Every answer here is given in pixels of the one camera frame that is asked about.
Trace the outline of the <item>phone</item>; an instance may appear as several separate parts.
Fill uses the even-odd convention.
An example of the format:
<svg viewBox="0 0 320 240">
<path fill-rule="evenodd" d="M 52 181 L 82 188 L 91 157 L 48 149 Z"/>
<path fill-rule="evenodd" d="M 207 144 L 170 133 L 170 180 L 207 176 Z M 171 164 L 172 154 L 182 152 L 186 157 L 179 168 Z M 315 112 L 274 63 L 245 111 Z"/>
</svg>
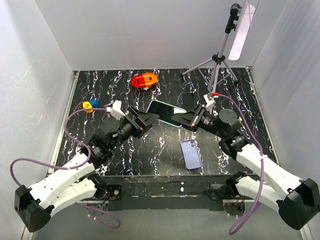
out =
<svg viewBox="0 0 320 240">
<path fill-rule="evenodd" d="M 174 127 L 180 127 L 181 124 L 172 120 L 176 114 L 186 113 L 183 108 L 153 99 L 146 110 L 147 113 L 159 115 L 158 120 Z"/>
<path fill-rule="evenodd" d="M 186 111 L 190 111 L 196 107 L 196 100 L 193 92 L 182 93 L 182 107 Z"/>
</svg>

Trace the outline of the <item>lilac phone case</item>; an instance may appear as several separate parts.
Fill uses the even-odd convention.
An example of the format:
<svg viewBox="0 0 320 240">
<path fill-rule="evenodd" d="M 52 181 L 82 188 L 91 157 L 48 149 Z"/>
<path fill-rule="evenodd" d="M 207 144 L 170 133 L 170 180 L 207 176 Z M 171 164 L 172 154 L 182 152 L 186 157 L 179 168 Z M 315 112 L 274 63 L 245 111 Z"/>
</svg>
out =
<svg viewBox="0 0 320 240">
<path fill-rule="evenodd" d="M 203 166 L 197 142 L 194 139 L 187 139 L 180 142 L 182 155 L 187 170 L 199 169 Z"/>
</svg>

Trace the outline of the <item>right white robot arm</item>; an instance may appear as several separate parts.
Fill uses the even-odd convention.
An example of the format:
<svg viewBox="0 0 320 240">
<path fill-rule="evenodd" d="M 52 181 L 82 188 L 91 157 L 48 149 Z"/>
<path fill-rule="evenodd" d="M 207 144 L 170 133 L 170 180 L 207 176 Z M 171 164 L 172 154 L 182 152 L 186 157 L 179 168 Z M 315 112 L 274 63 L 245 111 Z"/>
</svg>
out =
<svg viewBox="0 0 320 240">
<path fill-rule="evenodd" d="M 220 149 L 233 160 L 248 167 L 259 176 L 254 180 L 238 172 L 226 180 L 226 192 L 232 199 L 241 195 L 257 200 L 278 212 L 280 218 L 292 229 L 302 229 L 320 212 L 320 191 L 311 178 L 302 179 L 280 167 L 263 154 L 262 148 L 253 144 L 239 130 L 240 121 L 231 109 L 223 109 L 214 116 L 203 105 L 171 118 L 187 130 L 201 128 L 220 138 Z"/>
</svg>

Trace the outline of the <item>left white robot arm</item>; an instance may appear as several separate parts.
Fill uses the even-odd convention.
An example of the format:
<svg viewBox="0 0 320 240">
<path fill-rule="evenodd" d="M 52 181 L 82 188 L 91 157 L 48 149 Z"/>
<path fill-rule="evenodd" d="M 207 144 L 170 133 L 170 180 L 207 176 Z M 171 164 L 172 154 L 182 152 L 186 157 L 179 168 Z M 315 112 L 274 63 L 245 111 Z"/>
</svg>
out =
<svg viewBox="0 0 320 240">
<path fill-rule="evenodd" d="M 14 210 L 30 233 L 43 228 L 53 215 L 84 199 L 101 200 L 108 186 L 95 171 L 112 156 L 113 151 L 130 137 L 141 138 L 159 119 L 132 106 L 129 113 L 120 104 L 103 109 L 111 116 L 104 120 L 88 143 L 63 166 L 53 166 L 55 172 L 43 180 L 25 186 L 20 182 L 14 193 Z"/>
</svg>

